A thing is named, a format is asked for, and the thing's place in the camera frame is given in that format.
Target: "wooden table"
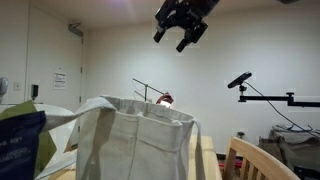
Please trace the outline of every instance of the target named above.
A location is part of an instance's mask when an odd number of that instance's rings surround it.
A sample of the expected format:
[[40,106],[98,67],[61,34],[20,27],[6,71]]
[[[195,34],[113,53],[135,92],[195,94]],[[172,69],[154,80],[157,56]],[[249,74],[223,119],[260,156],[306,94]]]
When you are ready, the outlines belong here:
[[[196,136],[192,136],[190,139],[190,151],[189,151],[189,177],[188,180],[196,180],[196,168],[195,168],[195,147]],[[217,156],[213,147],[212,138],[209,136],[201,137],[202,154],[204,162],[204,170],[206,180],[221,180],[221,173]],[[50,176],[49,180],[73,180],[75,179],[75,169],[62,170]]]

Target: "black robotic arm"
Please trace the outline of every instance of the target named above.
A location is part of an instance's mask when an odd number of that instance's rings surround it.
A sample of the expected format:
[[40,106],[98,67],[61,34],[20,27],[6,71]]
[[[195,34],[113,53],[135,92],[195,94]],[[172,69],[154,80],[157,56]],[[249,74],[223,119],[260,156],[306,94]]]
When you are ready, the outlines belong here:
[[[290,4],[298,0],[278,0]],[[184,29],[184,38],[177,46],[181,52],[187,45],[197,43],[208,25],[202,20],[218,4],[219,0],[165,0],[155,15],[158,21],[154,40],[158,43],[166,30],[178,26]]]

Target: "bag handle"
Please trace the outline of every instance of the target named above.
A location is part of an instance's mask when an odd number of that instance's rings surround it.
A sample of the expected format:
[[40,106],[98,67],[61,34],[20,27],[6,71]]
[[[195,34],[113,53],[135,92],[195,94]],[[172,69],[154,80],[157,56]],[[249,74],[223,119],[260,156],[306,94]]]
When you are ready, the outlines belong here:
[[196,179],[197,180],[206,180],[206,175],[204,172],[204,165],[203,165],[203,156],[202,156],[202,145],[201,145],[201,125],[198,120],[193,120],[198,128],[197,133],[197,144],[195,150],[195,161],[196,161]]
[[74,119],[77,119],[81,115],[89,112],[93,109],[110,109],[116,111],[116,108],[105,98],[96,97],[88,99],[74,114],[72,115],[60,115],[60,114],[46,114],[46,124],[42,129],[42,132],[49,131],[58,126],[66,124]]

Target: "light switch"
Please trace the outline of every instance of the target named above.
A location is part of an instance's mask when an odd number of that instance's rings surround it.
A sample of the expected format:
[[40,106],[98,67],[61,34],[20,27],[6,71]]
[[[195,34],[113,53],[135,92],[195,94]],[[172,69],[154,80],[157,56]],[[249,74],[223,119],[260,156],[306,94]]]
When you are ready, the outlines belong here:
[[21,90],[21,83],[20,82],[14,82],[13,86],[14,86],[13,89],[15,91],[20,91]]

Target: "white cloth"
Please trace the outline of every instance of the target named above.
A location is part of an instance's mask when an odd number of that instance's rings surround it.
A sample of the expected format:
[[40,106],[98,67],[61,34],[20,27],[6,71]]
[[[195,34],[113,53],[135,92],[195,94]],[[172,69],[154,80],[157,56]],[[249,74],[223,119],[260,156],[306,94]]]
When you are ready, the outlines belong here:
[[[78,113],[81,130],[77,180],[186,180],[189,141],[196,119],[135,100],[89,99]],[[199,129],[197,180],[204,180]]]

